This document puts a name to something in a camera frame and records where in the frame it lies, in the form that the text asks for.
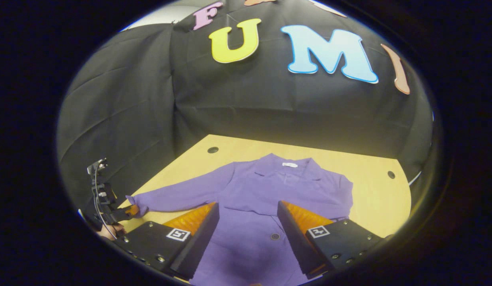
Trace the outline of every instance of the black fabric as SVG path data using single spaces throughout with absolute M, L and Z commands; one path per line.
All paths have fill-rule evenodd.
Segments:
M 260 18 L 260 44 L 245 60 L 222 64 L 209 34 L 232 27 L 230 49 L 243 43 L 236 25 Z M 280 28 L 310 27 L 329 40 L 334 29 L 358 34 L 379 83 L 327 74 L 293 74 L 292 43 Z M 284 0 L 251 7 L 226 1 L 213 22 L 195 18 L 123 31 L 75 77 L 61 108 L 58 158 L 77 206 L 91 196 L 85 168 L 108 158 L 104 179 L 118 197 L 131 194 L 208 134 L 396 158 L 410 181 L 431 144 L 432 110 L 423 80 L 400 51 L 353 20 L 311 2 Z M 396 89 L 386 44 L 402 58 L 410 95 Z

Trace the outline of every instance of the wire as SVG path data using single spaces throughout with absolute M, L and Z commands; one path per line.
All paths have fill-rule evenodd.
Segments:
M 114 239 L 117 239 L 117 237 L 115 237 L 114 234 L 112 234 L 112 232 L 108 229 L 108 226 L 106 225 L 105 220 L 103 219 L 103 216 L 101 216 L 101 212 L 99 211 L 99 209 L 97 207 L 99 205 L 99 203 L 96 203 L 96 201 L 99 200 L 99 195 L 97 194 L 97 169 L 98 168 L 99 168 L 99 165 L 97 166 L 95 174 L 94 174 L 94 185 L 95 185 L 96 189 L 95 189 L 95 192 L 92 192 L 92 196 L 95 197 L 94 207 L 96 208 L 96 212 L 99 215 L 99 217 L 101 218 L 101 221 L 103 222 L 103 226 L 105 226 L 106 230 L 108 230 L 108 232 L 110 233 L 110 235 L 113 236 Z

